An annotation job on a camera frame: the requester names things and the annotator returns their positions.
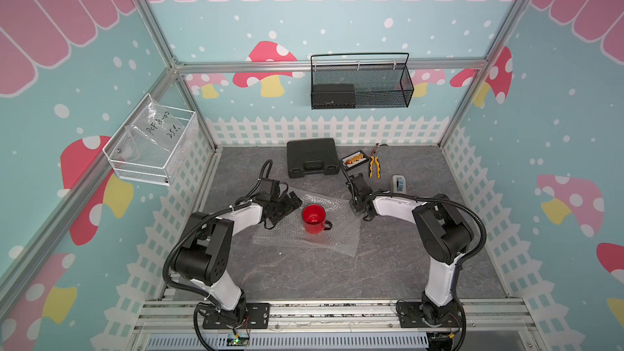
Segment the red mug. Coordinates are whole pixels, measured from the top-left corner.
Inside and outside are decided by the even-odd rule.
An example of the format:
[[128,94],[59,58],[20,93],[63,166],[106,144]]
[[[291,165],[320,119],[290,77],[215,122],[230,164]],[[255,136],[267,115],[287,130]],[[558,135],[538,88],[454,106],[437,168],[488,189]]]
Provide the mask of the red mug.
[[302,220],[308,234],[316,235],[333,228],[332,222],[327,219],[325,209],[317,204],[311,204],[303,209]]

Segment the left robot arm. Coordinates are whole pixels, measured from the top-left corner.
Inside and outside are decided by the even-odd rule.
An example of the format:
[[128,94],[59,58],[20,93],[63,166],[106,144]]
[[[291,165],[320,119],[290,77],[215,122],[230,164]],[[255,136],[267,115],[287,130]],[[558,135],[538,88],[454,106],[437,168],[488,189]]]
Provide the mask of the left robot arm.
[[302,200],[291,191],[267,197],[254,194],[211,214],[191,214],[187,228],[165,259],[165,284],[198,294],[206,301],[198,305],[200,310],[212,308],[219,322],[239,327],[249,313],[244,291],[227,272],[232,238],[258,224],[276,227],[301,206]]

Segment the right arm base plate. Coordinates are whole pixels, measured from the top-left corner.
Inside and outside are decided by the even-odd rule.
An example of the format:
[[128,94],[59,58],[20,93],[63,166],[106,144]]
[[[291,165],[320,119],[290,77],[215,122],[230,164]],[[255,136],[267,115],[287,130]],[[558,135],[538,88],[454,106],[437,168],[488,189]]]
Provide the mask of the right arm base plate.
[[463,325],[464,314],[455,301],[436,306],[432,302],[398,300],[395,310],[402,328],[460,329]]

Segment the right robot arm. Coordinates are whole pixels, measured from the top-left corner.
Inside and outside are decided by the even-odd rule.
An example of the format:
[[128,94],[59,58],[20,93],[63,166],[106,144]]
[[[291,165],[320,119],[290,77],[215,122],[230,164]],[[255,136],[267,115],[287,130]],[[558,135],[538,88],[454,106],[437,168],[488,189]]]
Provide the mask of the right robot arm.
[[365,221],[388,216],[414,224],[430,257],[426,288],[419,315],[430,327],[442,325],[461,303],[457,297],[464,262],[485,246],[487,231],[481,218],[469,207],[439,193],[419,197],[406,193],[373,191],[362,174],[348,175],[346,186],[351,203]]

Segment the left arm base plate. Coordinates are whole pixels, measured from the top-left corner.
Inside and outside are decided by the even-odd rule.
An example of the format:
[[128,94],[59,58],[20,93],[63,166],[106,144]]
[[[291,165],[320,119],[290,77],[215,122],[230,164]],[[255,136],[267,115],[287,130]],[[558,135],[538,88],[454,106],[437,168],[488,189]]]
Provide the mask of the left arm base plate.
[[216,329],[267,329],[271,305],[269,303],[245,303],[235,310],[210,308],[202,319],[202,328]]

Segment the clear bubble wrap sheet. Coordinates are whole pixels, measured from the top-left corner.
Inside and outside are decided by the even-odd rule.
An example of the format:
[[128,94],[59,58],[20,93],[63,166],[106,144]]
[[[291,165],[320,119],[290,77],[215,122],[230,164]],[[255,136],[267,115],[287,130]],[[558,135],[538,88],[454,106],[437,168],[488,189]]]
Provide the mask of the clear bubble wrap sheet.
[[[291,248],[323,248],[353,257],[360,240],[361,220],[348,201],[295,188],[302,206],[287,215],[273,229],[260,227],[252,237],[255,245]],[[332,226],[306,227],[303,213],[307,206],[318,205]]]

